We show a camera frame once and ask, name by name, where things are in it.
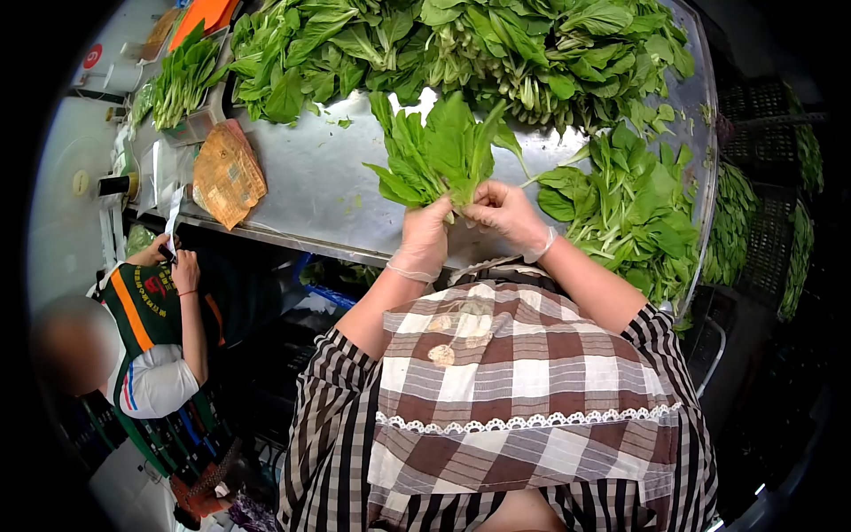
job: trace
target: lace trim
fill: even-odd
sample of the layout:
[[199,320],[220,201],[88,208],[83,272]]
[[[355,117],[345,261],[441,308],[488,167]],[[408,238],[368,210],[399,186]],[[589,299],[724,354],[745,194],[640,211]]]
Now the lace trim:
[[564,415],[561,412],[550,414],[544,417],[543,414],[535,414],[528,419],[523,419],[520,416],[512,417],[508,421],[498,420],[496,418],[482,424],[479,421],[470,421],[466,425],[452,422],[445,427],[440,427],[436,423],[423,425],[422,421],[414,420],[405,422],[405,419],[398,415],[388,418],[383,412],[375,413],[375,422],[381,425],[393,426],[395,428],[404,429],[407,431],[417,432],[420,434],[466,434],[470,432],[488,432],[488,431],[512,431],[524,428],[548,428],[551,426],[560,425],[591,425],[594,423],[606,423],[609,421],[623,420],[658,420],[663,415],[668,415],[671,412],[679,409],[683,403],[677,401],[672,406],[667,404],[659,404],[651,410],[645,408],[626,409],[618,412],[615,409],[609,409],[605,412],[597,412],[592,410],[588,414],[575,412],[571,415]]

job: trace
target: green vest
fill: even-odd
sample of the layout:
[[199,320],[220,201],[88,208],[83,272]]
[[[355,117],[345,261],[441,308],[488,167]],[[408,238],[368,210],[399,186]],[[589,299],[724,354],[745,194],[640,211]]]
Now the green vest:
[[[226,422],[218,419],[211,406],[213,391],[205,386],[177,412],[162,419],[137,420],[121,410],[121,401],[130,402],[122,396],[130,363],[157,344],[182,343],[180,297],[171,271],[168,266],[122,264],[110,275],[100,297],[115,318],[127,350],[112,396],[116,416],[154,468],[166,478],[178,474],[191,486],[210,462],[218,463],[224,457],[233,441]],[[220,309],[212,295],[200,299],[210,349],[224,346]]]

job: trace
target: vest logo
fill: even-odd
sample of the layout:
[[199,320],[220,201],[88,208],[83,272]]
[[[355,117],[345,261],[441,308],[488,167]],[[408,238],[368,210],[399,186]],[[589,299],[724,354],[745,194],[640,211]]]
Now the vest logo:
[[151,300],[151,295],[162,297],[165,300],[166,294],[170,290],[174,290],[174,281],[171,280],[171,271],[168,268],[163,268],[157,275],[151,275],[145,281],[141,279],[142,266],[137,266],[133,272],[133,281],[142,300],[155,314],[159,317],[166,317],[166,311],[160,308],[159,305]]

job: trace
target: brown checkered apron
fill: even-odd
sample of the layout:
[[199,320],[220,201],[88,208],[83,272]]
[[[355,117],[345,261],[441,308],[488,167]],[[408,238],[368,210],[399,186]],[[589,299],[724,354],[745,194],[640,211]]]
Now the brown checkered apron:
[[481,280],[386,312],[384,330],[370,522],[399,525],[412,495],[622,478],[665,526],[682,404],[569,299]]

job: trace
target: hand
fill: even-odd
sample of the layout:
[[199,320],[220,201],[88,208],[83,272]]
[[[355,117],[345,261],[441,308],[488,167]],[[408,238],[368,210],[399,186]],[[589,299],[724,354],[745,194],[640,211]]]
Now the hand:
[[408,209],[402,222],[402,245],[387,268],[402,277],[431,283],[446,262],[446,227],[443,218],[452,210],[449,196],[425,208]]
[[171,266],[171,280],[178,294],[185,294],[198,289],[201,270],[198,269],[198,259],[194,251],[177,250],[177,264]]
[[538,216],[519,186],[484,181],[464,216],[493,227],[529,264],[536,262],[555,242],[557,232]]
[[[139,255],[142,255],[140,260],[143,262],[143,264],[139,264],[139,266],[156,266],[160,262],[166,260],[163,254],[159,252],[159,247],[167,245],[169,238],[171,238],[171,235],[168,233],[163,233],[162,235],[154,238],[154,241],[139,253]],[[174,248],[180,248],[180,239],[177,238],[177,235],[174,235]]]

